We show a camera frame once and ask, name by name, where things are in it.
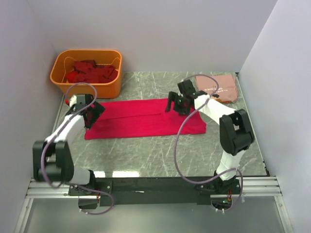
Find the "bright pink t-shirt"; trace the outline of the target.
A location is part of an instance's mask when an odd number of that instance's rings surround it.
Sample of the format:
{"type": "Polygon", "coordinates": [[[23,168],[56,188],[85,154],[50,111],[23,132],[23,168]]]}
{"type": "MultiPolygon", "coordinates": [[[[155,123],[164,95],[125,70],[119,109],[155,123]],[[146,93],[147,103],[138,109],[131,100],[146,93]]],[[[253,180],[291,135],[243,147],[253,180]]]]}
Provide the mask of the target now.
{"type": "Polygon", "coordinates": [[[176,135],[186,116],[165,112],[167,99],[102,102],[105,111],[85,140],[176,135]]]}

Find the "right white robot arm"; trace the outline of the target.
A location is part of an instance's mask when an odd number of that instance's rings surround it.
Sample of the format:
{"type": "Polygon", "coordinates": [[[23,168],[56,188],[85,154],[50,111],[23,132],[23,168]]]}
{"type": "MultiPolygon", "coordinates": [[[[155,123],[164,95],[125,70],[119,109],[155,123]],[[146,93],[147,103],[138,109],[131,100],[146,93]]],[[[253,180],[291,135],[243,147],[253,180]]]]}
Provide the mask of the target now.
{"type": "Polygon", "coordinates": [[[246,110],[227,107],[215,100],[211,94],[196,91],[191,80],[178,83],[179,92],[169,92],[166,112],[174,110],[185,115],[176,138],[179,138],[183,127],[196,113],[202,113],[219,125],[220,144],[223,153],[214,176],[205,181],[194,181],[185,177],[178,169],[180,177],[192,184],[203,185],[213,182],[217,193],[223,194],[236,181],[240,174],[239,165],[242,156],[255,141],[253,128],[246,110]]]}

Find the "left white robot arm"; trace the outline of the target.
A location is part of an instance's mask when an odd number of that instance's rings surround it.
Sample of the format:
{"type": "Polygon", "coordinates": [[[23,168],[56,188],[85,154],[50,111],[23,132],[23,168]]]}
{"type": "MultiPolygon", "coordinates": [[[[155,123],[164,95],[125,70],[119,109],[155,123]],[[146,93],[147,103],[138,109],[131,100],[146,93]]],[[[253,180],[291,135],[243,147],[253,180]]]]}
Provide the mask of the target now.
{"type": "Polygon", "coordinates": [[[92,94],[73,95],[68,106],[53,134],[33,145],[33,177],[37,182],[80,185],[84,194],[92,195],[97,189],[94,172],[74,165],[69,146],[81,130],[92,128],[105,108],[92,94]]]}

